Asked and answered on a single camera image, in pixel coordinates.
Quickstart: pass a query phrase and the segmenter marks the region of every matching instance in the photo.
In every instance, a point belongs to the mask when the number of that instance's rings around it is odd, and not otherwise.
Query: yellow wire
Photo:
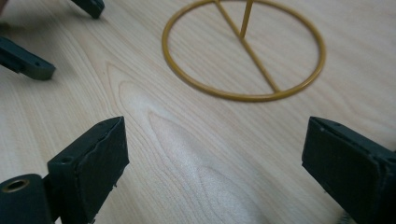
[[[163,29],[163,41],[162,41],[163,56],[164,56],[165,60],[168,62],[169,66],[173,69],[173,71],[178,76],[180,76],[184,81],[186,81],[188,84],[190,84],[194,88],[196,88],[200,91],[206,92],[208,94],[214,95],[214,96],[218,96],[218,97],[222,97],[222,98],[230,99],[230,100],[235,100],[235,101],[263,102],[263,101],[278,100],[278,99],[282,99],[282,98],[291,96],[291,95],[297,93],[298,91],[305,89],[309,84],[311,84],[318,77],[318,75],[321,72],[321,70],[324,66],[324,63],[326,61],[326,47],[325,47],[323,38],[321,37],[319,31],[309,20],[307,20],[301,14],[299,14],[298,12],[296,12],[288,7],[284,7],[283,5],[280,5],[278,3],[269,2],[266,0],[255,0],[255,2],[265,4],[270,7],[275,7],[279,10],[289,13],[295,19],[299,20],[314,36],[314,38],[317,42],[317,45],[318,45],[319,56],[318,56],[316,68],[314,69],[312,74],[305,81],[303,81],[302,83],[300,83],[299,85],[297,85],[293,88],[290,88],[285,91],[281,91],[277,87],[275,82],[273,82],[273,80],[269,76],[269,74],[265,71],[264,67],[260,63],[260,60],[255,55],[255,53],[251,49],[251,47],[248,45],[248,42],[245,40],[245,38],[242,38],[241,35],[239,34],[239,31],[237,29],[235,29],[236,26],[233,24],[231,18],[228,16],[228,14],[225,12],[225,10],[223,10],[223,7],[220,5],[219,0],[202,0],[202,1],[192,3],[190,5],[187,5],[186,7],[183,7],[180,11],[178,11],[169,20],[169,22],[166,24],[165,28]],[[208,86],[208,85],[201,83],[201,82],[195,80],[194,78],[190,77],[173,60],[173,58],[169,52],[169,47],[168,47],[169,34],[170,34],[170,31],[171,31],[173,25],[176,23],[177,20],[179,20],[183,15],[185,15],[189,11],[191,11],[197,7],[204,6],[206,4],[213,4],[213,3],[218,6],[218,9],[220,10],[220,12],[223,10],[223,12],[221,12],[221,14],[227,20],[227,22],[230,24],[233,31],[238,36],[238,39],[240,40],[242,45],[245,47],[245,50],[247,51],[247,53],[250,55],[250,57],[252,58],[254,63],[258,66],[258,68],[262,72],[263,76],[267,79],[268,83],[273,88],[274,93],[249,95],[249,94],[240,94],[240,93],[233,93],[233,92],[229,92],[229,91],[218,90],[218,89],[215,89],[211,86]]]

